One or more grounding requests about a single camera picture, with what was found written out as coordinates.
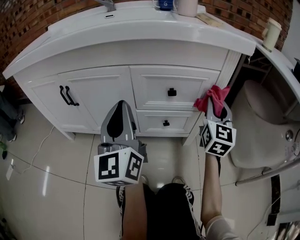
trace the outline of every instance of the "leg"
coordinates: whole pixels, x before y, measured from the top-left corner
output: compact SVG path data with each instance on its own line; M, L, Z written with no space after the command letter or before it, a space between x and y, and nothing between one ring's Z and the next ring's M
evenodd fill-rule
M22 109L16 110L4 97L3 93L0 92L0 109L5 112L5 114L14 120L19 120L23 116Z
M14 129L1 116L0 116L0 133L2 133L8 141L13 140L13 138L15 137Z
M119 191L117 198L122 215L120 237L123 240L151 239L154 197L155 194L149 186L141 182L138 185L126 186L123 191Z
M186 184L167 184L156 198L159 233L156 239L200 239L200 227L193 213L194 195Z

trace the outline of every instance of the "metal pipe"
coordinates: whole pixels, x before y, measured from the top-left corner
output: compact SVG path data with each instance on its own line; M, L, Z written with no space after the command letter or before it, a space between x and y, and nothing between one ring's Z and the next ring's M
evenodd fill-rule
M255 181L271 178L271 177L274 177L274 176L276 176L276 175L278 175L278 174L280 174L280 173L282 173L286 170L297 167L298 165L300 165L300 158L292 161L290 164L282 166L282 167L280 167L278 169L275 169L274 171L271 171L271 172L266 173L264 175L260 175L258 177L254 177L254 178L250 178L250 179L245 179L245 180L242 180L242 181L237 181L235 183L235 185L238 186L238 185L243 185L243 184L250 183L250 182L255 182Z

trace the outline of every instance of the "sink countertop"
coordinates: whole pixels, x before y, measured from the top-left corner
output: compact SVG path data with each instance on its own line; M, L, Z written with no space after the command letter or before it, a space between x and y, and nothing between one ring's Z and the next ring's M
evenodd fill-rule
M116 4L116 11L96 7L48 27L48 31L27 46L4 70L5 78L54 55L73 49L114 41L162 39L197 42L252 55L256 42L242 31L216 17L221 28L173 11L160 11L151 1ZM205 13L198 6L198 13Z

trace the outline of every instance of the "sneaker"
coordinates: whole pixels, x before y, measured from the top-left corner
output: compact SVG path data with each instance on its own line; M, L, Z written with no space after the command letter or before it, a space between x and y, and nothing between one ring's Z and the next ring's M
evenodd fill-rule
M146 175L141 175L141 181L143 184L149 185L149 181L148 178L146 177Z
M178 183L178 184L183 184L183 185L186 184L186 182L183 180L182 177L175 177L175 178L173 178L172 183Z
M17 138L17 134L14 136L14 138L10 141L8 141L9 143L11 143L12 141L15 141L15 139Z
M19 121L20 121L20 123L21 123L21 124L23 124L23 123L24 123L24 121L25 121L25 115L23 115L23 116L20 118L20 120L19 120Z

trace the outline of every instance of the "black drawer knob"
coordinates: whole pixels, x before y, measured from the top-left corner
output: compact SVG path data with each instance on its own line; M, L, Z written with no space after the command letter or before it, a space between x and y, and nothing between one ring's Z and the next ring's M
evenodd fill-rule
M164 127L167 127L170 125L170 123L168 122L168 120L165 120L165 122L163 123Z
M169 97L174 97L177 95L177 91L174 90L174 88L170 88L170 90L168 90L168 96Z

